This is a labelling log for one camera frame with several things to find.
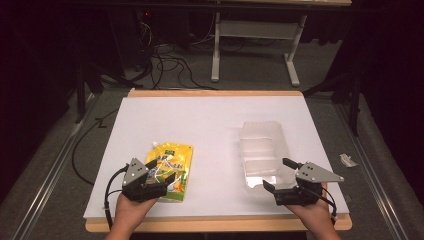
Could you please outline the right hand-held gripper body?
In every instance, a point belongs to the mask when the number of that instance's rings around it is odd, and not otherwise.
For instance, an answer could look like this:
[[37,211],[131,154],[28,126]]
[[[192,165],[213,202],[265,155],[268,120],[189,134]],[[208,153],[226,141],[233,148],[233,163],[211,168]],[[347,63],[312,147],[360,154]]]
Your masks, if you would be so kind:
[[315,163],[302,163],[300,169],[295,171],[296,185],[289,189],[276,189],[273,193],[277,205],[301,205],[315,204],[323,200],[330,206],[335,206],[335,200],[330,193],[330,199],[323,196],[323,183],[343,182],[344,178]]

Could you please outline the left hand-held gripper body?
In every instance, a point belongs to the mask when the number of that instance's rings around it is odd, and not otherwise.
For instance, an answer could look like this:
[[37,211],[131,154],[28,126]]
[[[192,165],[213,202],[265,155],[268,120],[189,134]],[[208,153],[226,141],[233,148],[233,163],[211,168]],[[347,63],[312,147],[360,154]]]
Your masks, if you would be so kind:
[[167,185],[163,183],[148,183],[149,171],[145,164],[133,158],[128,166],[122,182],[122,194],[129,200],[145,202],[160,198],[167,194]]

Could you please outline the yellow spouted sauce pouch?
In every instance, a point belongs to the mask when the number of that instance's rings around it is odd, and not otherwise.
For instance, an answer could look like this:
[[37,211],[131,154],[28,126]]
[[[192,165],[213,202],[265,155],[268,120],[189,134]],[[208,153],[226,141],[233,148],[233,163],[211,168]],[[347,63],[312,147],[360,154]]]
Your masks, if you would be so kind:
[[145,164],[156,161],[157,165],[149,171],[148,183],[163,183],[172,174],[175,179],[167,186],[167,194],[163,199],[183,202],[191,169],[193,146],[165,142],[156,143],[147,154]]

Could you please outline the clear plastic container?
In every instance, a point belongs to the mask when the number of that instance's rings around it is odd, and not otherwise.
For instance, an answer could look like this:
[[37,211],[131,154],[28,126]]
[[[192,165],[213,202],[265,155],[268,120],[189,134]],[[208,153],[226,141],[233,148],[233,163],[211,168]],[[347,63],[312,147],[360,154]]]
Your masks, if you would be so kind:
[[239,142],[248,191],[263,192],[263,180],[277,189],[295,185],[295,171],[283,164],[290,152],[279,122],[245,122]]

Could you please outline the person's left hand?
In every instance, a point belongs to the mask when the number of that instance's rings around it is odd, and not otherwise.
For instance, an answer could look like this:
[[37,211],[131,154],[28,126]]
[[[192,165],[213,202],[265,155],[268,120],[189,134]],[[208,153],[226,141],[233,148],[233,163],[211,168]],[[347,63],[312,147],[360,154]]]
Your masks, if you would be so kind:
[[134,202],[120,194],[116,204],[113,228],[132,233],[143,222],[156,202],[156,199],[142,203]]

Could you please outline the person's right hand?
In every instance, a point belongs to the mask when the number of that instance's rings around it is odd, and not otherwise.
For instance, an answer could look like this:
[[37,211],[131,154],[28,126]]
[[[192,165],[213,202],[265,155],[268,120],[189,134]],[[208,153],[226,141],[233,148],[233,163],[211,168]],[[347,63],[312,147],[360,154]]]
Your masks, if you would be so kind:
[[307,206],[286,205],[286,208],[294,213],[316,237],[328,235],[331,231],[335,231],[328,205],[323,200],[318,200],[315,204]]

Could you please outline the crumpled white paper scrap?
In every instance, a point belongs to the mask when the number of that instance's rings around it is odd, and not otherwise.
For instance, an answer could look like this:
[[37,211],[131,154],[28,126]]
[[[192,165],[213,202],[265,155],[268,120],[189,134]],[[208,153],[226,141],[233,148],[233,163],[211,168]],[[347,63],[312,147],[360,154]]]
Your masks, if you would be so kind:
[[340,157],[340,161],[342,162],[342,164],[344,166],[346,166],[347,168],[352,168],[352,167],[357,166],[357,163],[354,162],[349,155],[340,154],[339,157]]

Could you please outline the white table mat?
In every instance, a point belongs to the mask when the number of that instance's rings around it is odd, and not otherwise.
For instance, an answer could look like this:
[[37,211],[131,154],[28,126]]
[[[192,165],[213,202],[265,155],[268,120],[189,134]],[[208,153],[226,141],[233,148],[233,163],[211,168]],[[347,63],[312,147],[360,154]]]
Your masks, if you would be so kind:
[[149,215],[164,217],[271,216],[286,213],[264,189],[248,191],[239,131],[246,122],[277,121],[296,162],[328,168],[315,124],[301,96],[128,97],[123,99],[84,216],[101,218],[105,190],[122,184],[117,170],[132,158],[145,159],[153,143],[193,146],[185,199],[162,200]]

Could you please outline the black metal stand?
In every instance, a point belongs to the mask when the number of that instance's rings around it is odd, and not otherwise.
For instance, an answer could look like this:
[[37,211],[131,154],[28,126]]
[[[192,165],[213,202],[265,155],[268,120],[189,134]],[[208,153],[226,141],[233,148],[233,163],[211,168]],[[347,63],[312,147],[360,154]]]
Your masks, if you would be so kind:
[[348,126],[351,132],[358,135],[359,97],[364,67],[360,63],[353,64],[350,69],[324,80],[302,92],[304,97],[310,97],[318,92],[333,89],[331,101],[336,104],[349,104]]
[[102,94],[104,89],[101,83],[102,75],[106,75],[124,86],[135,86],[134,83],[130,82],[124,77],[107,70],[106,68],[100,66],[95,62],[90,61],[88,57],[81,53],[79,50],[74,53],[74,57],[76,63],[78,64],[78,67],[76,69],[76,92],[78,110],[78,115],[76,119],[77,123],[81,123],[83,117],[87,113],[87,99],[85,98],[85,87],[88,87],[93,94]]

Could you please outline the metal floor rail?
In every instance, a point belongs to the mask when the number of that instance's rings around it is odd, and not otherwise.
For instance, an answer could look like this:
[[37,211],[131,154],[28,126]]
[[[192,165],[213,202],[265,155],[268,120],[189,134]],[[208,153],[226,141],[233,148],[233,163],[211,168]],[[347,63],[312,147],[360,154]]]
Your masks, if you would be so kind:
[[8,195],[7,210],[16,208],[17,223],[9,240],[27,240],[67,163],[86,115],[99,94],[83,96],[84,113],[70,109],[54,124]]
[[359,137],[354,134],[349,125],[348,114],[344,110],[344,107],[342,105],[336,104],[334,109],[337,115],[341,118],[343,126],[348,132],[348,135],[355,147],[360,168],[365,175],[365,179],[370,187],[373,198],[376,201],[379,211],[382,214],[382,217],[393,240],[409,240],[409,237],[407,236],[406,231],[399,220],[397,212],[394,209],[393,203],[387,195],[386,191],[383,189],[383,186],[378,179],[378,176],[365,152],[365,149],[363,148]]

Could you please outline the white metal desk frame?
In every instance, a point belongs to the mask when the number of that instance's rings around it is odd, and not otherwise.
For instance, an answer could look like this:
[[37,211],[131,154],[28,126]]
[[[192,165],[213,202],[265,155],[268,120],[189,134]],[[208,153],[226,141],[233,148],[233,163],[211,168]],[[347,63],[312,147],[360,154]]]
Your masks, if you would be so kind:
[[220,79],[220,39],[222,37],[290,40],[291,49],[283,55],[283,59],[288,71],[291,85],[293,87],[298,87],[300,85],[300,81],[294,65],[294,57],[306,20],[306,15],[301,15],[299,20],[295,23],[222,20],[221,14],[216,13],[211,81],[218,82]]

